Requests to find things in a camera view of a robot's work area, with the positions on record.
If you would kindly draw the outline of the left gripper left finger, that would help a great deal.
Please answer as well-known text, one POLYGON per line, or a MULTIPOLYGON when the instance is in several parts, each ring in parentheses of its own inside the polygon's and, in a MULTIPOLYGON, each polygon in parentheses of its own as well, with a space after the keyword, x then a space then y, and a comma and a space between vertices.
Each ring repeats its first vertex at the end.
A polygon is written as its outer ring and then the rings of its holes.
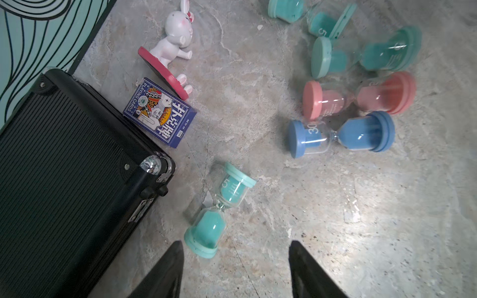
POLYGON ((178 298, 185 254, 180 240, 171 244, 129 298, 178 298))

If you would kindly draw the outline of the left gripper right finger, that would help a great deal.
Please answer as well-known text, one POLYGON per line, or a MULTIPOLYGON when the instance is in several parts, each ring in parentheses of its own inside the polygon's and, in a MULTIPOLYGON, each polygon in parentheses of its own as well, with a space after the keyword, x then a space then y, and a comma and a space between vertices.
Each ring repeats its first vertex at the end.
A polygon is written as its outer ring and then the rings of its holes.
POLYGON ((289 246, 294 298, 347 298, 313 256, 297 240, 289 246))

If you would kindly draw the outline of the green hourglass pair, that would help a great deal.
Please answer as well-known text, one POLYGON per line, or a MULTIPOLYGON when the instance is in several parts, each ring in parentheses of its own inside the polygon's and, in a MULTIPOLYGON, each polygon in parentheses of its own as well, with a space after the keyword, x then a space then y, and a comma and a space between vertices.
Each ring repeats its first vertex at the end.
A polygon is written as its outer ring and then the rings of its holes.
POLYGON ((343 73, 356 64, 369 72, 400 72, 416 59, 422 45, 422 32, 417 26, 404 26, 384 36, 364 40, 319 37, 311 54, 311 76, 324 78, 343 73))

